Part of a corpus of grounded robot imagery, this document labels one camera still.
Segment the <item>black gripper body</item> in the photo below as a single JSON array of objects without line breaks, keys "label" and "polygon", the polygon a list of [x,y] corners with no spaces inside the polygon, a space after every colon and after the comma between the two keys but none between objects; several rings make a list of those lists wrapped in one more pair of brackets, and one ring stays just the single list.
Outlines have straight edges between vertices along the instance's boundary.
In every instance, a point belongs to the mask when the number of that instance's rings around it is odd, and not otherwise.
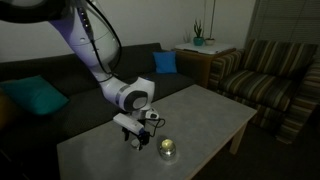
[{"label": "black gripper body", "polygon": [[122,128],[128,129],[130,133],[133,133],[136,136],[139,136],[142,134],[150,135],[150,133],[145,130],[144,126],[140,122],[138,122],[137,120],[129,116],[124,116]]}]

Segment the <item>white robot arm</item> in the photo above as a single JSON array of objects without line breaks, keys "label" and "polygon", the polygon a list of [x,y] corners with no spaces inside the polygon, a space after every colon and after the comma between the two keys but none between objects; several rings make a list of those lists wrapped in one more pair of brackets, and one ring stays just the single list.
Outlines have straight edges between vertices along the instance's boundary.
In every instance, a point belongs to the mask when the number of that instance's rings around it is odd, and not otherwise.
[{"label": "white robot arm", "polygon": [[159,115],[151,107],[155,83],[139,77],[119,80],[109,63],[121,55],[120,40],[97,0],[0,0],[0,19],[11,23],[49,22],[99,83],[103,96],[122,109],[113,117],[138,149],[149,143],[147,119]]}]

